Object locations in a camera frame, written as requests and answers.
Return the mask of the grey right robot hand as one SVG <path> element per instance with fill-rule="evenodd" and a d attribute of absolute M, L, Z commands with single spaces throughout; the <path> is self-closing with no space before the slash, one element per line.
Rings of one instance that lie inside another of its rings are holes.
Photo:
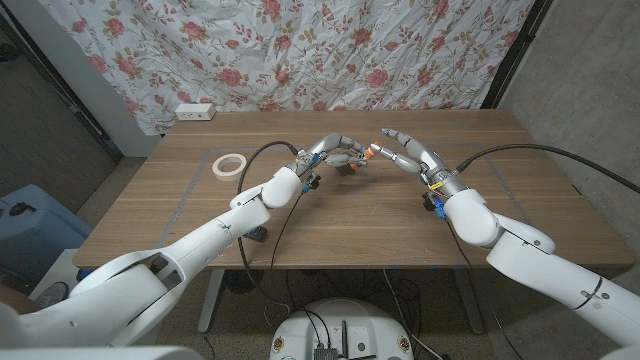
<path fill-rule="evenodd" d="M 410 135 L 394 129 L 383 128 L 382 133 L 399 142 L 407 150 L 408 156 L 379 144 L 371 145 L 373 151 L 389 159 L 402 171 L 418 174 L 421 182 L 431 191 L 438 192 L 445 197 L 451 197 L 468 189 L 459 176 L 451 171 L 444 160 L 428 146 Z"/>

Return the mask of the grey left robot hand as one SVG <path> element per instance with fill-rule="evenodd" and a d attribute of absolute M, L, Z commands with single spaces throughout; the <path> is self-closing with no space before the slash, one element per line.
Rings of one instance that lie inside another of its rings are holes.
<path fill-rule="evenodd" d="M 354 173 L 367 163 L 366 148 L 350 137 L 332 133 L 308 149 L 301 149 L 288 165 L 299 177 L 309 175 L 320 162 L 335 168 L 340 176 Z"/>

